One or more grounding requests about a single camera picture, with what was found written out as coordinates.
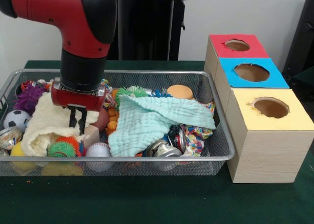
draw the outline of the red box top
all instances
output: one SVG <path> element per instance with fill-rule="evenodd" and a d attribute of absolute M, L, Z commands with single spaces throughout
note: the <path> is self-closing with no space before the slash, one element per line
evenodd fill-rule
<path fill-rule="evenodd" d="M 255 35 L 210 35 L 210 39 L 220 58 L 269 58 Z"/>

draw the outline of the wooden box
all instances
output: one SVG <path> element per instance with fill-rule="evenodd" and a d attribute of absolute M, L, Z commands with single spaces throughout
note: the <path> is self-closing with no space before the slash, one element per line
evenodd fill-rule
<path fill-rule="evenodd" d="M 236 153 L 234 183 L 294 182 L 314 124 L 291 89 L 232 89 L 226 119 Z"/>
<path fill-rule="evenodd" d="M 287 88 L 270 58 L 219 58 L 215 85 L 226 112 L 231 88 Z"/>
<path fill-rule="evenodd" d="M 254 35 L 210 35 L 204 71 L 214 80 L 219 58 L 268 58 L 268 54 Z"/>

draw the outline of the yellow box top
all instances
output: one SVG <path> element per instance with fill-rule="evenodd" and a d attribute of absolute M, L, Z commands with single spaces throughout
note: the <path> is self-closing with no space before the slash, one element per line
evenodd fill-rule
<path fill-rule="evenodd" d="M 233 88 L 248 130 L 314 131 L 291 89 Z"/>

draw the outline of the blue box top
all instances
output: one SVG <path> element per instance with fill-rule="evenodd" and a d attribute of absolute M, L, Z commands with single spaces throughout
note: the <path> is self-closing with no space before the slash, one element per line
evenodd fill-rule
<path fill-rule="evenodd" d="M 219 58 L 234 88 L 289 88 L 270 58 Z"/>

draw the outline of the wire basket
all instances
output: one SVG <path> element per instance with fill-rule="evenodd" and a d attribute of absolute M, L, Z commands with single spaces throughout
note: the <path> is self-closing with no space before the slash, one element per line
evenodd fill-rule
<path fill-rule="evenodd" d="M 0 91 L 0 129 L 13 110 L 16 88 L 27 80 L 49 81 L 60 76 L 59 70 L 24 69 L 10 75 Z M 233 140 L 211 76 L 196 71 L 104 71 L 104 79 L 114 88 L 140 85 L 163 89 L 183 84 L 201 103 L 216 104 L 216 130 L 205 140 L 201 157 L 0 157 L 0 176 L 116 176 L 116 175 L 216 175 L 225 161 L 235 154 Z"/>

